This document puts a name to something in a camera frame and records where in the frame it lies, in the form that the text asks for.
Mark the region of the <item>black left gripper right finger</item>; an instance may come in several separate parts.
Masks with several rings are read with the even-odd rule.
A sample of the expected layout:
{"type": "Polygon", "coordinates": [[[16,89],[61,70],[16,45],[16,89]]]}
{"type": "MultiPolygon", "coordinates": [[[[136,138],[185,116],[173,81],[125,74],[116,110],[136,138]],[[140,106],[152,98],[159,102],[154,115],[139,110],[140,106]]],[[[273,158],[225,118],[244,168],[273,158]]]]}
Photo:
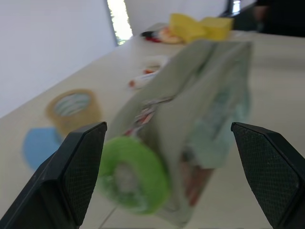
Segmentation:
{"type": "Polygon", "coordinates": [[[247,182],[274,229],[305,227],[305,159],[280,134],[233,122],[247,182]]]}

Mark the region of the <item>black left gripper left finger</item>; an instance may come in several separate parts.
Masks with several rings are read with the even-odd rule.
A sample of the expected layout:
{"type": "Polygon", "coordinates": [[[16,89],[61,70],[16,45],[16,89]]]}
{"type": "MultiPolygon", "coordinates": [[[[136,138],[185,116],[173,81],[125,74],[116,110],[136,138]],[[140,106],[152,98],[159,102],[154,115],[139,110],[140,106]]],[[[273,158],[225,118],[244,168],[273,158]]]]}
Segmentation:
{"type": "Polygon", "coordinates": [[[96,185],[107,124],[70,132],[0,220],[2,229],[78,229],[96,185]]]}

